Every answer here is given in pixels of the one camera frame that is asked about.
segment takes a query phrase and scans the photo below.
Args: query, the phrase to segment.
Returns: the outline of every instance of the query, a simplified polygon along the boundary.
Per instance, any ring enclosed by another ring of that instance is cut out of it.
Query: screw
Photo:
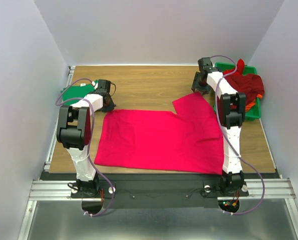
[[[248,191],[247,185],[243,185],[241,190],[246,193]]]
[[[113,192],[115,192],[115,187],[113,187],[113,190],[111,187],[109,187],[109,193],[112,194]]]
[[[211,187],[209,185],[204,186],[204,191],[208,194],[211,192]]]

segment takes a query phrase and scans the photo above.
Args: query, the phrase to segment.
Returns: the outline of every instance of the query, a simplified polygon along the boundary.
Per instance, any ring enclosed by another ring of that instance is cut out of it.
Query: wire
[[[78,191],[78,190],[79,190],[77,187],[73,186],[73,183],[72,183],[72,182],[69,182],[69,183],[68,183],[68,187],[69,187],[70,189],[75,190],[75,191]]]
[[[230,203],[234,201],[234,198],[235,198],[235,194],[236,194],[236,193],[239,195],[239,191],[237,190],[237,191],[234,193],[234,195],[233,195],[233,199],[230,201]]]
[[[101,206],[103,207],[103,203],[104,203],[104,191],[103,188],[100,190],[101,193]]]
[[[92,127],[91,127],[91,139],[90,139],[90,142],[89,142],[89,145],[88,145],[88,151],[87,151],[87,152],[88,152],[88,160],[89,160],[91,166],[94,168],[94,170],[95,170],[95,171],[96,171],[102,178],[104,178],[105,181],[108,182],[108,184],[110,185],[110,187],[111,187],[112,189],[115,189],[115,188],[113,187],[113,184],[111,183],[111,181],[110,181],[110,180],[109,180],[103,173],[101,173],[101,172],[97,169],[97,167],[94,165],[94,163],[92,162],[91,157],[90,157],[90,146],[91,146],[92,135],[93,135],[93,130],[94,130],[94,123],[95,123],[95,115],[94,115],[94,110],[93,110],[93,106],[92,106],[92,104],[90,103],[90,101],[88,101],[87,99],[84,99],[84,98],[82,98],[82,97],[73,97],[73,98],[71,98],[71,99],[68,99],[68,100],[62,102],[62,103],[58,103],[58,101],[59,101],[60,98],[63,96],[63,94],[64,94],[70,87],[72,87],[75,83],[77,83],[78,81],[81,81],[81,80],[88,80],[90,83],[93,82],[92,80],[90,80],[90,79],[88,79],[88,78],[81,78],[81,79],[78,79],[78,80],[74,81],[73,83],[71,83],[71,84],[70,84],[70,85],[69,85],[69,86],[68,86],[68,87],[67,87],[67,88],[60,94],[60,96],[57,98],[57,100],[56,100],[56,102],[55,102],[55,105],[56,105],[56,106],[62,106],[63,104],[66,104],[67,102],[70,102],[70,101],[72,101],[72,100],[84,100],[84,101],[86,101],[86,102],[89,104],[89,106],[90,106],[90,111],[92,112]],[[102,212],[99,212],[99,213],[97,213],[97,214],[90,214],[90,213],[88,213],[87,211],[82,210],[82,211],[84,212],[84,215],[88,215],[88,216],[90,216],[90,217],[99,217],[99,216],[102,216],[102,215],[103,215],[103,214],[110,208],[110,206],[112,205],[114,196],[115,196],[115,191],[113,191],[113,193],[112,193],[112,197],[111,197],[111,199],[110,199],[110,202],[109,202],[107,208],[104,209]]]
[[[110,97],[112,97],[115,94],[115,91],[117,90],[117,86],[113,82],[111,82],[111,84],[114,86],[114,92],[112,95],[110,95]]]
[[[234,205],[236,205],[238,201],[239,201],[239,192],[238,192],[237,200],[234,202]]]
[[[217,121],[218,121],[218,124],[220,126],[220,129],[222,131],[222,134],[223,134],[223,137],[225,138],[225,140],[228,142],[229,146],[231,147],[231,149],[234,151],[234,153],[237,155],[237,157],[241,160],[241,162],[247,164],[249,167],[251,167],[253,170],[255,170],[255,172],[258,174],[261,182],[262,182],[262,195],[261,195],[261,198],[260,198],[260,201],[257,203],[256,206],[254,206],[253,208],[247,210],[247,211],[243,211],[243,212],[235,212],[235,213],[232,213],[232,212],[226,212],[226,213],[229,213],[229,214],[232,214],[232,215],[244,215],[244,214],[248,214],[250,212],[252,212],[253,210],[257,209],[261,203],[263,202],[263,199],[264,199],[264,193],[265,193],[265,186],[264,186],[264,181],[263,181],[263,178],[260,174],[260,172],[253,166],[251,165],[250,163],[246,162],[245,160],[243,160],[243,158],[240,156],[240,154],[237,152],[237,150],[233,147],[233,145],[231,144],[231,142],[229,141],[228,137],[226,136],[226,134],[224,133],[223,129],[222,129],[222,125],[221,125],[221,122],[220,122],[220,119],[219,119],[219,115],[218,115],[218,90],[219,90],[219,86],[220,86],[220,82],[226,77],[226,76],[229,76],[233,73],[235,73],[237,71],[237,65],[235,64],[235,62],[227,57],[227,56],[223,56],[223,55],[214,55],[214,56],[211,56],[210,58],[215,58],[215,57],[223,57],[223,58],[226,58],[226,59],[229,59],[231,62],[233,62],[233,64],[235,65],[235,69],[233,72],[230,72],[228,74],[225,74],[222,76],[222,78],[219,79],[218,83],[217,83],[217,87],[215,89],[215,108],[216,108],[216,116],[217,116]]]

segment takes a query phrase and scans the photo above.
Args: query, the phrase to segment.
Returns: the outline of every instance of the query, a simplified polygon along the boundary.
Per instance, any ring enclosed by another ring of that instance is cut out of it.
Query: green cloth
[[[63,101],[71,98],[84,98],[87,94],[94,91],[94,87],[91,84],[85,86],[72,86],[70,87],[62,96]],[[71,105],[77,103],[78,100],[72,100],[67,102],[65,105]]]

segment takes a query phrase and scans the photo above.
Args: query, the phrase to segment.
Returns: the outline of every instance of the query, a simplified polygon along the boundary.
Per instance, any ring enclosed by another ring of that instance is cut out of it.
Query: white wall
[[[262,121],[278,171],[298,203],[298,0],[286,0],[250,62],[265,87]]]
[[[67,64],[32,0],[0,0],[0,240],[17,239]]]
[[[249,62],[283,0],[35,0],[70,65]]]

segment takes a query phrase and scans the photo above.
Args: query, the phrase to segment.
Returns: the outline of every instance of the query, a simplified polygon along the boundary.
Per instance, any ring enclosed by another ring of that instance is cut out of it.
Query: green bin
[[[224,63],[224,62],[216,62],[215,66],[219,68],[222,72],[225,70],[231,70],[234,68],[234,64]],[[243,75],[247,74],[257,74],[257,70],[252,66],[245,66],[243,70]],[[260,98],[255,99],[255,105],[245,113],[246,121],[253,121],[255,119],[259,119],[261,117],[261,105]]]

